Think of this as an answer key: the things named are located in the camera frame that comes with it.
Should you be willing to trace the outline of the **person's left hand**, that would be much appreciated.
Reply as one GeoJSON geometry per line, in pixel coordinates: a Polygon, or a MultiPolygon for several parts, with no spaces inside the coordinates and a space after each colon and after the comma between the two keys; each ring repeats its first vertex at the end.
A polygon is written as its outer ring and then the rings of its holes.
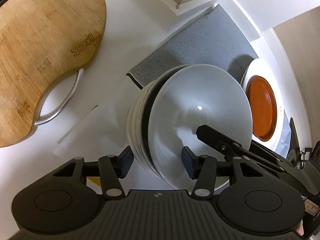
{"type": "Polygon", "coordinates": [[[301,220],[299,225],[296,228],[296,233],[298,233],[300,236],[304,235],[304,229],[303,229],[303,221],[301,220]]]}

